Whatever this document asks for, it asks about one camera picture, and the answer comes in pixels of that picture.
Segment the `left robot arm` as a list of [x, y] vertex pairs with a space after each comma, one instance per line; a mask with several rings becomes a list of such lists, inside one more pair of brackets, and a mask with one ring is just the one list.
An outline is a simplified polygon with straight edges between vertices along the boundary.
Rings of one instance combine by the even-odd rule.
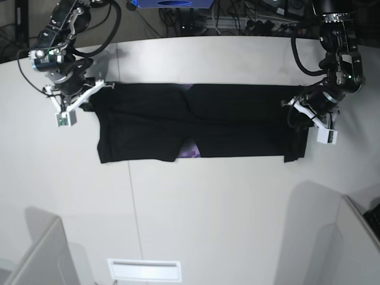
[[[307, 86], [288, 102], [288, 126], [302, 132], [318, 122], [332, 126], [333, 114], [348, 93], [359, 91], [364, 83], [362, 57], [354, 27], [351, 1], [312, 1], [314, 17], [299, 22], [293, 30], [291, 47], [298, 68], [311, 77], [323, 79]], [[306, 69], [299, 58], [296, 39], [301, 29], [320, 23], [319, 42], [325, 58], [319, 70]]]

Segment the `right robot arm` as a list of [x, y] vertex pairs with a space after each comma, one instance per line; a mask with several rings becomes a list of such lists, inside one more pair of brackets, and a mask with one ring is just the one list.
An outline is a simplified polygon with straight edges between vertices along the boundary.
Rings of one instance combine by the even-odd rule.
[[[115, 10], [116, 20], [103, 44], [92, 52], [75, 48], [78, 36], [91, 30], [91, 11], [108, 6]], [[17, 52], [28, 55], [32, 68], [51, 81], [38, 92], [50, 98], [58, 113], [72, 112], [107, 84], [86, 77], [93, 58], [111, 43], [121, 23], [122, 11], [116, 1], [59, 1], [48, 25], [40, 32], [35, 47]]]

